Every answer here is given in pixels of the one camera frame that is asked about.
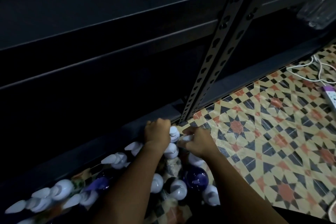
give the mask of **hand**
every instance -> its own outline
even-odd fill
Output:
[[[145,127],[145,146],[163,154],[170,143],[169,129],[170,120],[159,118],[157,121],[148,121]]]
[[[212,154],[220,152],[209,130],[199,127],[189,127],[183,130],[182,133],[187,135],[194,134],[194,138],[189,142],[180,140],[177,145],[190,151],[195,156],[206,159]]]

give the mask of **right hand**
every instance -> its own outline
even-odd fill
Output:
[[[189,127],[182,131],[187,135],[194,134],[192,141],[178,141],[177,145],[190,151],[195,156],[206,159],[214,153],[220,152],[215,141],[210,135],[210,131],[200,127]]]

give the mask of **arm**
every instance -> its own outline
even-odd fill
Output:
[[[216,181],[221,208],[231,222],[287,223],[233,168],[208,130],[189,127],[183,133],[194,134],[194,139],[179,145],[208,164]]]
[[[145,145],[107,193],[91,223],[142,223],[155,169],[170,142],[170,120],[148,122]]]

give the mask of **shelf upright post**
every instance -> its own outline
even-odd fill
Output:
[[[263,3],[263,0],[244,0],[243,5],[241,6],[241,10],[239,11],[235,21],[233,22],[233,26],[231,30],[229,31],[225,39],[225,42],[223,43],[223,46],[221,47],[220,51],[218,51],[216,63],[213,62],[213,65],[211,68],[204,66],[206,67],[207,70],[210,70],[210,71],[208,72],[208,75],[206,78],[202,78],[201,81],[203,83],[201,87],[199,85],[196,86],[197,89],[199,90],[197,94],[196,93],[195,95],[191,94],[194,97],[194,99],[193,101],[190,101],[190,105],[188,106],[189,109],[185,109],[185,111],[183,112],[183,114],[185,112],[186,114],[185,115],[182,114],[181,120],[192,118],[194,113],[199,109],[200,103],[202,102],[203,97],[207,94],[212,84],[216,81],[221,70],[225,67],[225,64],[229,60],[229,57],[233,53],[233,50],[237,47],[240,39],[242,39],[242,36],[244,35],[246,30],[250,26],[252,19],[258,13],[258,9],[262,5],[262,3]]]
[[[214,32],[210,47],[204,56],[203,63],[199,69],[197,78],[195,79],[194,86],[191,88],[189,96],[187,97],[184,110],[179,122],[182,122],[190,117],[191,109],[194,106],[196,97],[199,95],[199,90],[204,83],[204,80],[213,64],[216,56],[218,55],[219,48],[221,47],[230,26],[232,25],[233,20],[238,13],[243,0],[225,0],[224,1],[224,10],[223,14],[218,21],[217,28]]]

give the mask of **floor mat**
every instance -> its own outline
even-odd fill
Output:
[[[317,56],[336,66],[336,43]],[[316,65],[293,72],[314,79]],[[323,78],[336,78],[331,68]],[[197,112],[183,127],[211,130],[219,150],[250,186],[272,205],[326,218],[336,195],[336,122],[320,85],[300,80],[286,68],[254,82]],[[168,161],[164,179],[181,168]],[[204,164],[210,183],[211,171]],[[163,202],[145,223],[184,223],[191,211],[161,194]]]

